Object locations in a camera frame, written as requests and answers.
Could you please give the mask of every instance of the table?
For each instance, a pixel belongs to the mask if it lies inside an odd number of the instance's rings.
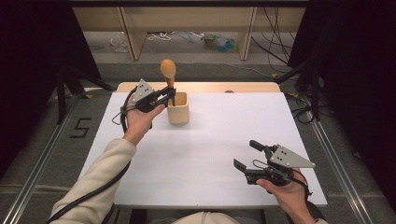
[[[205,83],[191,83],[197,86]],[[239,83],[259,86],[260,83]],[[235,83],[211,83],[211,90],[230,89]],[[183,90],[183,83],[178,83]],[[264,83],[262,87],[275,86]],[[259,186],[248,185],[233,167],[238,159],[247,168],[264,154],[248,145],[281,144],[308,158],[281,92],[189,92],[190,122],[174,126],[166,111],[139,143],[131,166],[120,182],[115,204],[132,208],[264,208],[277,206],[275,197]],[[90,154],[81,171],[91,163],[122,128],[111,120],[119,113],[128,92],[114,92],[108,103]],[[311,191],[310,201],[327,204],[313,169],[303,169]]]
[[[118,87],[118,92],[130,91],[137,82],[122,82]],[[150,82],[155,90],[164,87],[163,82]],[[280,92],[279,85],[275,82],[176,82],[177,91],[185,92]]]

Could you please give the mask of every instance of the person's left hand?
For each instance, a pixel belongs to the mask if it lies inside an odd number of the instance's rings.
[[[128,104],[131,103],[133,99],[134,96],[132,95],[128,100]],[[158,105],[148,113],[141,112],[138,109],[129,110],[126,114],[128,129],[122,138],[136,146],[149,130],[154,118],[161,114],[164,108],[165,105]]]
[[[295,168],[295,171],[297,172],[294,172],[294,178],[305,182],[299,173],[300,169]],[[294,223],[316,222],[306,206],[305,189],[302,185],[290,181],[286,186],[276,186],[266,179],[259,179],[256,183],[275,195],[280,207],[291,217]]]

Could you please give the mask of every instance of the pant leg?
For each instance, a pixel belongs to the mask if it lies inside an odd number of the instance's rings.
[[[211,212],[224,213],[243,224],[262,224],[260,209],[220,209]]]

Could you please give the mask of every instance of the wrist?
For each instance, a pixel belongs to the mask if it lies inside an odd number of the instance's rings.
[[[140,140],[142,140],[143,134],[138,134],[137,132],[128,130],[122,138],[137,146]]]

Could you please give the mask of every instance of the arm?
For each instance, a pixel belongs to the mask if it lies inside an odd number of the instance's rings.
[[[304,182],[303,177],[294,172],[296,179]],[[309,213],[308,207],[305,202],[304,187],[298,183],[291,181],[287,186],[275,186],[268,180],[260,179],[257,184],[272,192],[280,207],[290,216],[295,224],[313,224],[317,223]]]
[[[104,153],[91,165],[87,173],[53,206],[51,215],[75,199],[102,187],[114,178],[131,160],[136,152],[136,145],[149,130],[153,119],[163,109],[164,105],[159,105],[148,113],[138,110],[128,111],[128,129],[125,135],[122,139],[115,139],[107,145]],[[115,192],[119,184],[120,181],[99,195],[77,205],[59,220],[52,223],[101,223],[113,204]]]

